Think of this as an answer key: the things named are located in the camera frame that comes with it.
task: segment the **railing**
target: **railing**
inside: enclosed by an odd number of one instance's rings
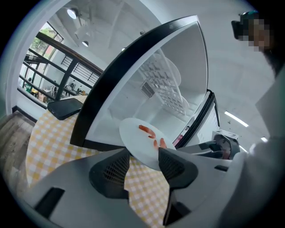
[[[76,53],[72,49],[66,47],[65,45],[61,44],[60,42],[58,42],[52,38],[50,38],[49,36],[47,36],[45,34],[38,33],[36,37],[65,54],[66,61],[69,61],[68,64],[66,65],[67,70],[65,70],[62,67],[58,66],[57,64],[51,62],[49,59],[46,59],[45,57],[41,56],[37,52],[29,49],[29,51],[34,55],[34,57],[31,58],[31,55],[27,54],[23,64],[27,68],[32,70],[34,72],[34,74],[38,74],[43,79],[45,79],[46,81],[48,81],[52,85],[56,86],[57,92],[54,93],[55,94],[55,97],[54,97],[53,95],[45,92],[43,89],[34,85],[31,81],[27,80],[25,77],[20,75],[19,77],[24,81],[24,83],[29,84],[32,88],[39,91],[40,93],[42,93],[43,95],[45,95],[47,98],[49,98],[52,101],[60,100],[63,92],[66,92],[69,95],[76,96],[75,92],[70,91],[70,90],[65,88],[65,85],[66,85],[69,77],[75,79],[76,81],[78,81],[79,83],[81,83],[82,85],[85,85],[86,87],[88,87],[90,89],[92,88],[92,86],[90,84],[88,84],[85,81],[74,76],[72,74],[72,72],[75,72],[75,73],[81,75],[87,81],[95,83],[97,81],[97,79],[99,78],[99,75],[101,75],[103,72],[100,68],[98,68],[96,65],[94,65],[93,63],[91,63],[90,61],[88,61],[87,59],[85,59],[83,56],[79,55],[78,53]],[[64,76],[62,77],[62,80],[59,83],[57,83],[54,80],[52,80],[51,78],[47,77],[46,75],[44,75],[43,73],[39,72],[37,69],[35,69],[29,65],[29,63],[34,63],[34,62],[35,63],[50,64],[53,67],[55,67],[56,69],[58,69],[59,71],[63,72]]]
[[[69,58],[68,56],[65,56],[61,64],[66,67],[69,67],[71,61],[72,61],[71,58]],[[85,66],[83,66],[80,63],[76,64],[75,68],[73,69],[73,72],[79,74],[81,77],[83,77],[87,81],[90,81],[91,83],[93,83],[93,85],[99,79],[99,76],[96,73],[88,70]]]

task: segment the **ceiling light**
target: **ceiling light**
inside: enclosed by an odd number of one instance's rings
[[[247,152],[242,146],[240,146],[240,149],[242,149],[244,152]]]
[[[263,142],[265,142],[265,143],[268,142],[268,139],[267,139],[266,137],[262,137],[261,140],[262,140]]]
[[[83,43],[83,45],[86,46],[86,47],[88,47],[88,45],[89,45],[88,41],[83,41],[82,43]]]
[[[237,122],[241,123],[243,126],[248,127],[248,124],[240,120],[238,117],[234,116],[233,114],[230,114],[229,112],[225,111],[225,114],[228,115],[229,117],[233,118]]]
[[[78,10],[75,8],[67,9],[67,13],[72,19],[76,19],[78,17]]]

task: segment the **food residue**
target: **food residue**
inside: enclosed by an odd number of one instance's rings
[[[145,131],[145,132],[147,132],[148,134],[150,134],[150,135],[148,136],[149,138],[155,138],[155,137],[156,137],[154,131],[151,130],[151,129],[149,129],[148,127],[146,127],[146,126],[144,126],[144,125],[139,125],[138,128],[141,129],[141,130],[143,130],[143,131]],[[164,149],[167,148],[166,143],[165,143],[165,141],[164,141],[164,138],[161,138],[161,139],[160,139],[160,146],[158,146],[158,143],[157,143],[157,141],[156,141],[156,139],[155,139],[154,142],[153,142],[153,146],[155,147],[156,150],[158,150],[159,147],[164,148]]]
[[[155,133],[153,132],[153,130],[149,129],[148,127],[144,125],[139,125],[138,128],[149,133],[150,134],[150,136],[148,136],[149,138],[155,138]]]

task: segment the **window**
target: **window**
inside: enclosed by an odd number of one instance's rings
[[[58,34],[58,32],[48,23],[46,22],[44,26],[40,29],[40,32],[55,39],[58,42],[62,42],[63,38]],[[31,43],[30,49],[35,51],[36,53],[44,56],[47,59],[50,59],[55,52],[55,48],[50,46],[49,44],[41,41],[40,39],[36,38]]]
[[[20,71],[18,90],[43,108],[69,96],[88,95],[103,71],[78,59],[76,52],[63,49],[62,36],[48,23],[40,32],[57,42],[46,36],[33,40]]]
[[[63,41],[62,36],[58,34],[58,32],[48,22],[44,24],[44,26],[40,29],[40,32],[55,39],[58,42]],[[31,43],[30,49],[48,60],[51,59],[51,57],[56,51],[53,46],[45,43],[44,41],[36,37]],[[47,64],[42,59],[38,58],[31,51],[28,51],[20,71],[18,87],[21,87],[24,91],[26,91],[26,93],[33,95],[35,98],[41,100],[44,103],[48,103],[54,100],[56,96],[56,91],[58,89],[57,85],[58,83],[60,83],[60,80],[59,82],[53,80],[55,83],[50,83],[42,77],[42,75],[46,76],[46,71],[51,68],[53,67]],[[54,74],[63,75],[63,73],[57,69],[54,69],[53,71]],[[41,93],[37,89],[46,92],[47,98],[42,99]]]

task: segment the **table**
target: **table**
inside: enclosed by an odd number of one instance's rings
[[[86,96],[74,98],[83,103]],[[78,114],[60,121],[46,110],[38,119],[31,134],[25,161],[29,186],[66,162],[103,153],[69,143],[77,116]],[[162,227],[169,196],[169,185],[162,173],[130,157],[125,189],[129,191],[130,207],[137,215],[150,227]]]

